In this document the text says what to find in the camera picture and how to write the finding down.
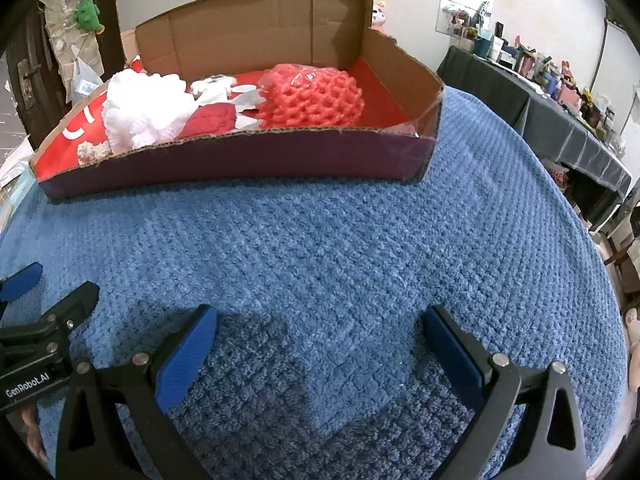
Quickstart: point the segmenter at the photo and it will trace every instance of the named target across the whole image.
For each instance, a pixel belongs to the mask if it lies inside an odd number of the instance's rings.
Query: green plush toy
[[[86,32],[102,34],[104,32],[104,25],[98,20],[98,14],[100,14],[100,9],[94,4],[94,0],[81,0],[76,9],[76,23],[78,24],[78,28]]]

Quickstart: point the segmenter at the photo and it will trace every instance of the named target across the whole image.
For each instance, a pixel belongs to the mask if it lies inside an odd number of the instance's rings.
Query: wooden door
[[[125,58],[120,40],[116,0],[94,0],[105,30],[98,35],[104,66],[103,81],[123,69]],[[17,110],[30,143],[36,149],[60,119],[71,110],[58,75],[58,62],[45,30],[44,14],[34,1],[27,16],[15,29],[6,50],[9,78]]]

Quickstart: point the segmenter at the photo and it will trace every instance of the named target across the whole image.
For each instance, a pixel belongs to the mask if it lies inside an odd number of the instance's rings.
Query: white plastic bag
[[[71,78],[71,104],[75,106],[82,99],[91,95],[91,92],[101,84],[102,79],[95,73],[95,70],[80,57],[76,57],[74,74]]]

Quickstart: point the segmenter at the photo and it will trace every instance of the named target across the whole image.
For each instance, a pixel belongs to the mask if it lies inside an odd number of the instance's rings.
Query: red fabric
[[[136,56],[136,59],[134,59],[131,64],[129,65],[129,68],[132,69],[134,72],[144,72],[144,67],[142,66],[142,61],[140,60],[140,56]]]
[[[356,80],[337,68],[280,64],[258,82],[260,127],[356,126],[364,101]]]
[[[178,139],[199,135],[223,135],[236,127],[236,107],[231,103],[201,106],[184,125]]]

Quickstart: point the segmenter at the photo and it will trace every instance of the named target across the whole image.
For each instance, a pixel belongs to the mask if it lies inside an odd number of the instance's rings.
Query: foam fruit net
[[[356,126],[364,109],[356,80],[337,68],[280,64],[258,87],[262,128]]]

